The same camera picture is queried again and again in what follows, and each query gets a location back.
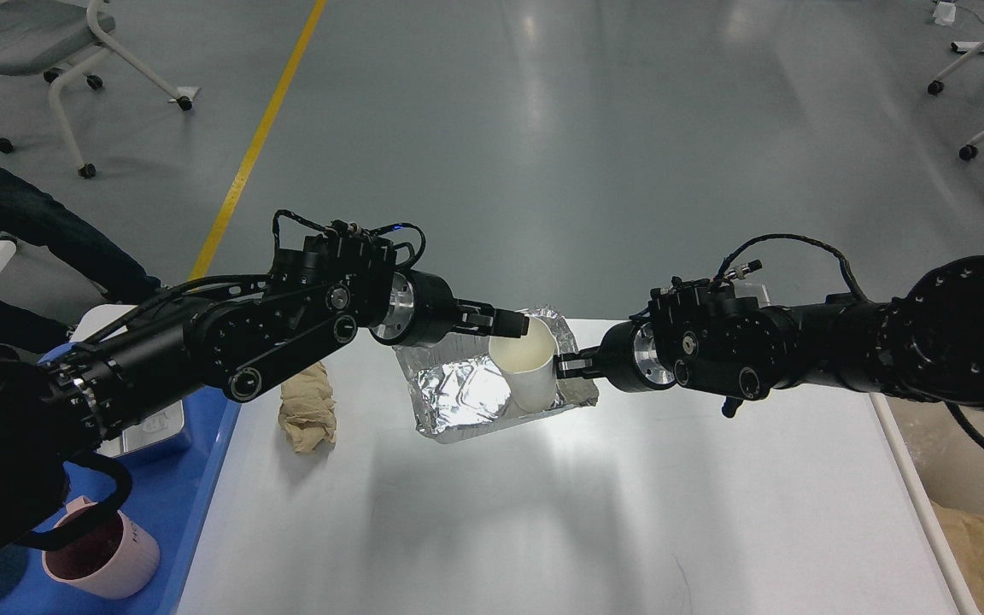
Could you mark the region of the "right black cylindrical gripper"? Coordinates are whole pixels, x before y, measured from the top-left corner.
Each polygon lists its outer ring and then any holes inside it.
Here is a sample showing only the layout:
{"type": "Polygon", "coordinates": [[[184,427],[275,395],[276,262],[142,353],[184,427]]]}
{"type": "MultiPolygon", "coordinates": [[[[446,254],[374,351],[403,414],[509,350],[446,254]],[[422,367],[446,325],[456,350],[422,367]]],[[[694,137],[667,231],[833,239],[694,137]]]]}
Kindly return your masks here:
{"type": "Polygon", "coordinates": [[[557,354],[559,380],[601,380],[626,393],[670,390],[675,375],[661,363],[651,323],[622,322],[613,326],[599,346],[557,354]]]}

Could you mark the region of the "left black cylindrical gripper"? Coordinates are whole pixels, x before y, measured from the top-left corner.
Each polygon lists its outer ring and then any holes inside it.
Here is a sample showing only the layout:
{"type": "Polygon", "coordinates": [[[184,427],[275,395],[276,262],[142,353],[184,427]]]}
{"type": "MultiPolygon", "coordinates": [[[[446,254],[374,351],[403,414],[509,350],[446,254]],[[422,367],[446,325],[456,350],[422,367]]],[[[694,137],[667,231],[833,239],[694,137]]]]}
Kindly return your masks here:
{"type": "Polygon", "coordinates": [[[406,270],[394,273],[385,319],[371,328],[371,334],[383,345],[426,348],[441,342],[457,318],[456,332],[462,335],[522,338],[530,331],[526,314],[496,312],[491,304],[454,299],[440,276],[406,270]]]}

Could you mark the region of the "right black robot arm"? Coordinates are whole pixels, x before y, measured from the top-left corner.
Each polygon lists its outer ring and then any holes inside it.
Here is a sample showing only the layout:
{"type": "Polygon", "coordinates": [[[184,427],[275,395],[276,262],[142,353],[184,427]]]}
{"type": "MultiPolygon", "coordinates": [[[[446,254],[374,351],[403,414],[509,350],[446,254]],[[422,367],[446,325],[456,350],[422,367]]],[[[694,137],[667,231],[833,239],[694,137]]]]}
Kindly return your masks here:
{"type": "Polygon", "coordinates": [[[645,310],[609,328],[596,347],[555,355],[562,378],[606,380],[624,392],[679,386],[743,402],[803,384],[941,402],[984,448],[984,255],[925,273],[902,297],[872,302],[850,261],[827,243],[845,292],[810,305],[763,305],[735,281],[760,269],[741,249],[714,276],[672,278],[645,310]]]}

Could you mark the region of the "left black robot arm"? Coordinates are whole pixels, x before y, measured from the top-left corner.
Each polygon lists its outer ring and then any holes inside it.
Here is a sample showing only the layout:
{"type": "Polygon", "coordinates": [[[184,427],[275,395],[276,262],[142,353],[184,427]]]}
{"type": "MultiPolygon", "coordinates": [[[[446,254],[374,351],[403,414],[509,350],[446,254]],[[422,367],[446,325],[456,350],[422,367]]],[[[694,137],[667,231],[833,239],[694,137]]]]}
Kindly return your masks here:
{"type": "Polygon", "coordinates": [[[202,388],[246,402],[368,330],[387,346],[427,347],[450,332],[519,338],[523,314],[454,297],[415,268],[407,223],[308,227],[274,248],[266,275],[175,285],[40,365],[0,346],[0,548],[64,548],[124,506],[132,475],[97,450],[202,388]]]}

